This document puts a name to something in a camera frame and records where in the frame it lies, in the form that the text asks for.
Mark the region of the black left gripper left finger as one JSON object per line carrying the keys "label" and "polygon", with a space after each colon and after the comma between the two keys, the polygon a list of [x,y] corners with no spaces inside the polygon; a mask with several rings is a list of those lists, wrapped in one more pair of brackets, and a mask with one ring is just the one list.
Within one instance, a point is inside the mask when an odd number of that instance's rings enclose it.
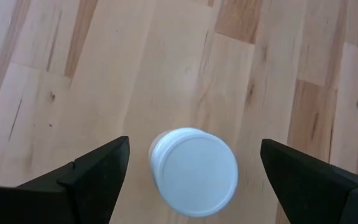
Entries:
{"label": "black left gripper left finger", "polygon": [[17,187],[0,187],[0,224],[109,224],[129,163],[121,136]]}

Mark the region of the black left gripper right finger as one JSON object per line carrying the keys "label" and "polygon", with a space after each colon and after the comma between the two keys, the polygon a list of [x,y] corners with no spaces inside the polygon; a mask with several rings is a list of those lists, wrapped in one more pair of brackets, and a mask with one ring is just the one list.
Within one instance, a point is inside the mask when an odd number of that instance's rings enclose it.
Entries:
{"label": "black left gripper right finger", "polygon": [[263,139],[261,160],[290,224],[358,224],[358,175]]}

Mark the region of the white pill bottle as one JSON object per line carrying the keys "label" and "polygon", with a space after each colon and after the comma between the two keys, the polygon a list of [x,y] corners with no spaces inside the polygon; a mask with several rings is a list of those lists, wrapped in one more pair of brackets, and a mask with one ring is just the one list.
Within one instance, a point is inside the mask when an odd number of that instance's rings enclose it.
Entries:
{"label": "white pill bottle", "polygon": [[149,148],[149,166],[164,201],[188,217],[207,217],[223,209],[239,178],[231,148],[191,127],[158,135]]}

